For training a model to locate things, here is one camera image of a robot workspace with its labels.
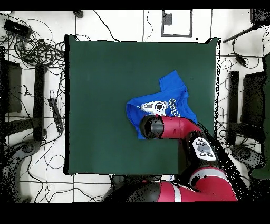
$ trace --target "blue t-shirt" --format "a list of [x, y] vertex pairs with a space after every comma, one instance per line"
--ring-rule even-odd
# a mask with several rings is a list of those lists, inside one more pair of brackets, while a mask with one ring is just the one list
[[187, 87], [174, 70], [159, 79], [161, 92], [131, 99], [126, 105], [127, 117], [138, 132], [138, 139], [145, 139], [139, 124], [145, 115], [184, 117], [197, 123], [197, 116], [188, 107]]

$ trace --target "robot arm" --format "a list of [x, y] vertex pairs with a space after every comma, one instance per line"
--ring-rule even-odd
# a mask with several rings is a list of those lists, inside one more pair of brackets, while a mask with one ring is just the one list
[[215, 142], [207, 130], [182, 117], [155, 115], [145, 116], [140, 123], [140, 130], [146, 139], [179, 139], [179, 150], [185, 152], [187, 161], [187, 168], [181, 177], [189, 186], [168, 181], [127, 184], [107, 194], [102, 202], [237, 201], [213, 147], [213, 144], [216, 147], [221, 145]]

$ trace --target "black cable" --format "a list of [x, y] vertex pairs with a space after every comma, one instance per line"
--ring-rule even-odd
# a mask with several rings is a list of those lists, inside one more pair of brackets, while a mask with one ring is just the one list
[[151, 23], [149, 23], [149, 21], [148, 21], [149, 11], [150, 11], [150, 10], [148, 10], [148, 13], [147, 13], [147, 22], [148, 22], [148, 24], [152, 27], [152, 31], [151, 31], [150, 35], [146, 38], [146, 40], [147, 40], [149, 37], [152, 36], [152, 32], [153, 32], [153, 26], [152, 26]]
[[250, 179], [249, 179], [249, 178], [246, 178], [245, 176], [241, 176], [241, 178], [244, 178], [244, 179], [246, 179], [247, 181], [250, 181]]
[[[270, 28], [270, 26], [268, 26], [268, 28], [265, 30], [264, 35], [266, 34], [267, 30]], [[263, 43], [263, 57], [264, 57], [264, 35], [262, 37], [262, 43]]]
[[[83, 192], [81, 189], [79, 189], [79, 188], [74, 188], [74, 189], [80, 191], [82, 194], [84, 194], [84, 195], [87, 196], [88, 198], [91, 198], [91, 200], [93, 200], [93, 201], [95, 201], [95, 202], [98, 202], [97, 200], [95, 200], [95, 198], [100, 197], [100, 196], [91, 197], [91, 196], [87, 195], [86, 193], [84, 193], [84, 192]], [[69, 190], [67, 190], [67, 191], [55, 192], [55, 193], [52, 195], [52, 197], [49, 199], [49, 202], [51, 202], [53, 196], [55, 196], [56, 194], [67, 193], [67, 192], [70, 192], [70, 191], [73, 191], [73, 188], [72, 188], [72, 189], [69, 189]]]
[[111, 34], [111, 37], [115, 40], [115, 41], [118, 41], [120, 42], [119, 40], [115, 39], [113, 36], [112, 36], [112, 33], [111, 33], [111, 30], [108, 28], [108, 26], [104, 23], [104, 21], [102, 20], [102, 18], [98, 15], [98, 13], [93, 10], [95, 12], [95, 14], [98, 16], [98, 18], [100, 19], [100, 21], [104, 24], [104, 26], [106, 26], [106, 28], [109, 30], [110, 34]]

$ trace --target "power adapter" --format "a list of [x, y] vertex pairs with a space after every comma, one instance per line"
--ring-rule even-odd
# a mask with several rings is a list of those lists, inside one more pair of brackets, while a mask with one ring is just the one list
[[244, 66], [244, 67], [247, 66], [247, 62], [245, 61], [245, 59], [241, 55], [237, 54], [235, 59], [239, 64], [241, 64], [241, 66]]
[[4, 29], [16, 35], [23, 36], [24, 38], [30, 38], [32, 33], [31, 28], [19, 23], [15, 23], [11, 20], [6, 20]]

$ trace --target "green table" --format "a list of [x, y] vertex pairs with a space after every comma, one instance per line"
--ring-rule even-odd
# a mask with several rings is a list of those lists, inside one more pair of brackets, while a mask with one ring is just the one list
[[76, 41], [66, 35], [64, 172], [178, 174], [178, 141], [138, 140], [126, 103], [159, 92], [159, 79], [176, 69], [187, 86], [189, 107], [214, 134], [219, 44], [218, 38], [205, 44], [138, 43]]

